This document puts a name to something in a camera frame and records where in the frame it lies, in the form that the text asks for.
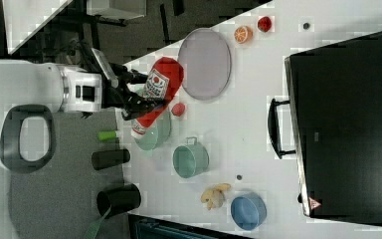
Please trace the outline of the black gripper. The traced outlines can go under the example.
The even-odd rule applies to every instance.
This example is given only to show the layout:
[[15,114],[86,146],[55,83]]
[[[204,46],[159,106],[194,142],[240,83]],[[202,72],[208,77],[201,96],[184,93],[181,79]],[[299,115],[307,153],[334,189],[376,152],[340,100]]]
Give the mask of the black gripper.
[[143,98],[134,95],[128,84],[145,84],[148,76],[135,69],[131,71],[123,65],[109,64],[116,76],[115,80],[105,80],[103,84],[102,103],[104,109],[122,109],[124,120],[134,120],[165,106],[165,100]]

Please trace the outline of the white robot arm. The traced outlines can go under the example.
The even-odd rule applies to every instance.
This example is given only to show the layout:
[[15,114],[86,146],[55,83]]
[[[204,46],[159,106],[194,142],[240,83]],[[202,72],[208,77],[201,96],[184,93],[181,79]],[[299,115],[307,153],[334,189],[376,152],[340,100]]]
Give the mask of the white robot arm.
[[103,109],[123,110],[126,120],[137,119],[165,105],[144,98],[109,67],[87,71],[73,65],[0,60],[0,168],[32,173],[43,168],[56,150],[54,114],[81,113],[87,117]]

